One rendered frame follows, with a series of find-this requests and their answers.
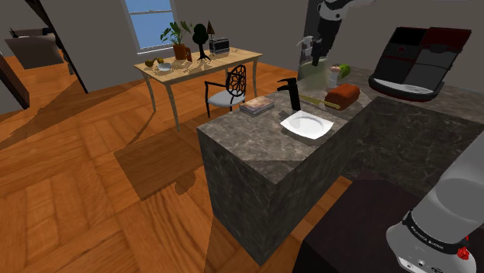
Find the white and green figure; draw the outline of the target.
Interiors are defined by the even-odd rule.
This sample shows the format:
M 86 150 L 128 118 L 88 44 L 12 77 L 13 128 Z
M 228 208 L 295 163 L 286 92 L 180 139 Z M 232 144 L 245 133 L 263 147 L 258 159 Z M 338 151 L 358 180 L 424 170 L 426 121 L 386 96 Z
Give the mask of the white and green figure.
M 337 87 L 337 81 L 347 77 L 351 73 L 351 67 L 347 64 L 335 64 L 330 68 L 328 88 Z

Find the green translucent pump bottle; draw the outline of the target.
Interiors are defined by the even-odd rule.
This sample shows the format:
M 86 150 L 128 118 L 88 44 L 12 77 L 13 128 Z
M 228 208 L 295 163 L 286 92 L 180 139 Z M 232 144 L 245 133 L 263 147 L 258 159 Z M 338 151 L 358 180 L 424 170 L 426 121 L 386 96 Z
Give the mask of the green translucent pump bottle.
M 323 52 L 321 39 L 304 36 L 296 46 L 300 47 L 300 58 L 297 81 L 308 89 L 321 89 L 327 83 L 328 74 L 325 67 L 326 55 Z

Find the orange bread loaf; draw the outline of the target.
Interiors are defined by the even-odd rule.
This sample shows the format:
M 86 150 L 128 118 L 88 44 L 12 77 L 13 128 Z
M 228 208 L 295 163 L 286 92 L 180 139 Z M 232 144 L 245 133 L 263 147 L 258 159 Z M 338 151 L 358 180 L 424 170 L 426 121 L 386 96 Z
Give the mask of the orange bread loaf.
M 356 102 L 360 95 L 360 88 L 357 85 L 342 84 L 329 91 L 324 99 L 325 104 L 338 110 L 345 110 L 352 103 Z

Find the black faucet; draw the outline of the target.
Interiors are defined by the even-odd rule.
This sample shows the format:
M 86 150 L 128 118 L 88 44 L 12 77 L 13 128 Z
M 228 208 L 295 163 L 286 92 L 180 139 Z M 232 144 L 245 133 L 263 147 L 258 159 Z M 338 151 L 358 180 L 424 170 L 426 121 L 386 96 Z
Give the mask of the black faucet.
M 277 87 L 277 91 L 285 91 L 287 90 L 289 92 L 289 97 L 290 97 L 290 102 L 292 109 L 294 111 L 300 111 L 301 106 L 300 106 L 300 98 L 299 98 L 299 90 L 298 90 L 298 85 L 297 85 L 297 79 L 296 78 L 285 78 L 279 80 L 279 82 L 285 82 L 285 85 Z

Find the black and red coffee machine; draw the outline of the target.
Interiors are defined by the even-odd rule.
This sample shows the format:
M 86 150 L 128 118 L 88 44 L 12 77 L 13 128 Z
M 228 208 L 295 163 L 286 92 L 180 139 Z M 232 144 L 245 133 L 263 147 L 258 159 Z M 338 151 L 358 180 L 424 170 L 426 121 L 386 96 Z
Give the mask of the black and red coffee machine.
M 368 84 L 393 98 L 428 102 L 440 93 L 471 34 L 470 29 L 397 27 Z

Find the white square plate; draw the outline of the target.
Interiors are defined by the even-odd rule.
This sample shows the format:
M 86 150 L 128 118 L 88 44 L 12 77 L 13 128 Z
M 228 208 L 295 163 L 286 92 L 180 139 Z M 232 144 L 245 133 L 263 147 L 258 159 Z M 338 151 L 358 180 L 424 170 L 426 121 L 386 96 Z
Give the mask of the white square plate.
M 281 121 L 280 125 L 296 135 L 316 140 L 328 133 L 334 123 L 300 110 Z

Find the stack of books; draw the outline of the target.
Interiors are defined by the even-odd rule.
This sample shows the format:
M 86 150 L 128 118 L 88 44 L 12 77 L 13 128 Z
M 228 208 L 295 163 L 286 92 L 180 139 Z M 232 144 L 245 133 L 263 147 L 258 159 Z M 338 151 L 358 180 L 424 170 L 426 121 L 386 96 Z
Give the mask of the stack of books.
M 268 109 L 273 108 L 274 106 L 275 106 L 275 101 L 273 99 L 260 96 L 241 104 L 239 107 L 239 110 L 249 115 L 256 116 Z

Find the black chair with grey seat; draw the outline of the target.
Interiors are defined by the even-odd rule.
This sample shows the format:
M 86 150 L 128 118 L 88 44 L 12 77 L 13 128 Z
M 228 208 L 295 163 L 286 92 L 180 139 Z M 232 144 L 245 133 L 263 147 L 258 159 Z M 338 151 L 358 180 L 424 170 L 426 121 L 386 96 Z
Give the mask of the black chair with grey seat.
M 209 106 L 227 107 L 230 110 L 234 105 L 245 102 L 247 88 L 247 69 L 243 64 L 237 65 L 232 71 L 226 73 L 226 80 L 223 84 L 205 81 L 205 103 L 208 117 L 210 117 Z M 223 90 L 209 97 L 209 87 L 221 87 Z

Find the wooden table with plants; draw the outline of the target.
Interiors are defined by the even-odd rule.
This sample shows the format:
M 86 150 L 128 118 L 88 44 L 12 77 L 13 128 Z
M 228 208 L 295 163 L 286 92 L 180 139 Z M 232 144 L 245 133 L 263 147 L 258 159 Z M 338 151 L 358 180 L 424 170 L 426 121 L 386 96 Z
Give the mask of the wooden table with plants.
M 204 50 L 203 53 L 209 57 L 209 60 L 199 60 L 201 56 L 200 52 L 192 53 L 192 57 L 194 58 L 193 62 L 189 62 L 186 60 L 176 60 L 175 57 L 166 58 L 164 64 L 171 65 L 171 67 L 167 71 L 162 71 L 161 69 L 159 69 L 158 71 L 156 70 L 156 59 L 154 59 L 154 64 L 151 67 L 148 67 L 145 63 L 134 65 L 134 67 L 141 72 L 145 82 L 147 83 L 154 111 L 156 111 L 156 102 L 150 79 L 154 79 L 165 87 L 171 103 L 177 131 L 180 130 L 178 113 L 173 91 L 171 89 L 171 87 L 175 84 L 191 80 L 193 78 L 201 77 L 206 74 L 211 74 L 217 71 L 225 71 L 226 74 L 228 74 L 228 69 L 230 67 L 235 67 L 239 64 L 246 64 L 248 62 L 252 62 L 253 90 L 254 95 L 258 96 L 256 88 L 257 64 L 258 58 L 262 57 L 263 54 L 239 49 L 236 47 L 230 47 L 228 52 L 224 54 L 211 54 L 209 50 Z

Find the window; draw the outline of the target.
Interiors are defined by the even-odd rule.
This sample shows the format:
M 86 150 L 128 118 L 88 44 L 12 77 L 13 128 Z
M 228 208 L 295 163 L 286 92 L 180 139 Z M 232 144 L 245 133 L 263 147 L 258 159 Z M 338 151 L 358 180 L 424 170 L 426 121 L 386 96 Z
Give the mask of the window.
M 161 35 L 175 21 L 174 0 L 123 0 L 140 52 L 167 47 Z

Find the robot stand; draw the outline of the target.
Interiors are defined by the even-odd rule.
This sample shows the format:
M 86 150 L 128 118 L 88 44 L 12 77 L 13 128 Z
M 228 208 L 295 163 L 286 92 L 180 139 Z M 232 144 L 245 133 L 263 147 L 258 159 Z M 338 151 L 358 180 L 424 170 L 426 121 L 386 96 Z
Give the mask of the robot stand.
M 353 181 L 303 240 L 292 273 L 409 273 L 385 234 L 419 201 L 385 180 Z

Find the yellow-handled knife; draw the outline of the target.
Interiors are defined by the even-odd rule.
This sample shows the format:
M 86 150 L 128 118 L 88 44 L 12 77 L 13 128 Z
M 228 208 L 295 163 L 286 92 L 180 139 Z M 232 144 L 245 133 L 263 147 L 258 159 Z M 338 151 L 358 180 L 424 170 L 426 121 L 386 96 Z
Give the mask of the yellow-handled knife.
M 319 98 L 313 98 L 313 97 L 310 97 L 308 95 L 300 95 L 299 97 L 302 100 L 305 100 L 307 102 L 311 102 L 315 105 L 319 105 L 319 104 L 323 103 L 324 105 L 329 106 L 333 109 L 340 109 L 341 108 L 338 104 L 335 104 L 335 103 L 332 103 L 332 102 L 327 102 L 327 101 L 324 101 L 324 100 L 319 99 Z

